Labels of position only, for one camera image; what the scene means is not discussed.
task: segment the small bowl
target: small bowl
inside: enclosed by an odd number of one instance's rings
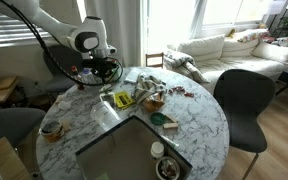
[[[60,122],[47,123],[41,129],[41,135],[49,142],[56,142],[64,135],[64,128]]]
[[[173,174],[175,173],[174,175],[172,175],[172,177],[168,177],[167,175],[163,174],[163,169],[165,169],[165,166],[167,165],[171,167],[171,170],[173,170]],[[169,156],[164,156],[158,159],[155,169],[157,177],[160,180],[177,180],[180,176],[180,166],[173,158]]]
[[[160,112],[151,114],[150,120],[154,125],[163,125],[165,123],[165,115]]]

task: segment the black chair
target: black chair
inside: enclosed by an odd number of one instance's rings
[[[274,96],[274,81],[251,71],[227,70],[216,83],[214,98],[226,115],[230,131],[230,145],[256,153],[243,179],[251,171],[259,153],[267,148],[267,142],[257,123],[257,117],[270,104]]]
[[[7,108],[0,110],[0,138],[6,137],[17,149],[25,166],[38,172],[36,138],[45,112],[33,108]]]
[[[48,47],[49,51],[55,57],[60,66],[71,73],[71,67],[76,66],[78,71],[82,71],[83,57],[81,53],[74,51],[63,45],[52,45]],[[67,91],[74,84],[74,81],[68,79],[58,68],[51,62],[48,56],[43,54],[45,64],[53,75],[53,78],[43,87],[43,91],[51,94],[60,94]]]

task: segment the round table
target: round table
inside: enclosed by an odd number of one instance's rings
[[[136,115],[157,133],[179,144],[176,150],[193,166],[188,179],[215,179],[224,165],[229,147],[228,124],[217,101],[202,86],[183,75],[157,68],[136,68],[162,80],[167,88],[183,86],[187,92],[194,93],[194,97],[185,97],[181,93],[166,94],[165,104],[159,112],[178,121],[176,133],[153,125],[149,120],[151,113],[141,104],[125,110],[116,109],[118,115],[121,119]],[[129,95],[134,92],[135,85],[124,82],[130,70],[124,68],[119,82],[112,85],[113,92],[126,91]],[[41,126],[54,120],[66,120],[71,130],[55,143],[47,143],[42,136],[38,137],[36,154],[44,179],[83,179],[75,152],[105,132],[90,117],[92,106],[100,102],[100,88],[77,90],[73,86],[64,94],[63,99],[71,104],[71,108],[61,110],[53,104],[47,112]]]

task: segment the curtain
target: curtain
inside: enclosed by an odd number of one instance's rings
[[[203,19],[205,14],[207,0],[196,0],[194,5],[194,15],[191,22],[189,39],[197,38],[202,31]]]
[[[144,64],[143,5],[145,0],[85,0],[87,15],[103,19],[107,43],[117,48],[113,56],[123,66]]]

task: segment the black chair backrest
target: black chair backrest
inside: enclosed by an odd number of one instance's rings
[[[70,49],[63,45],[52,45],[48,47],[49,51],[55,57],[56,61],[60,64],[60,66],[67,71],[68,73],[71,72],[71,67],[76,66],[78,71],[82,71],[82,61],[83,57],[81,53]],[[56,65],[48,58],[48,56],[43,53],[45,64],[47,65],[50,72],[55,75],[61,75],[62,73]]]
[[[224,112],[260,114],[275,96],[275,83],[264,75],[242,70],[225,71],[218,79],[214,97]]]

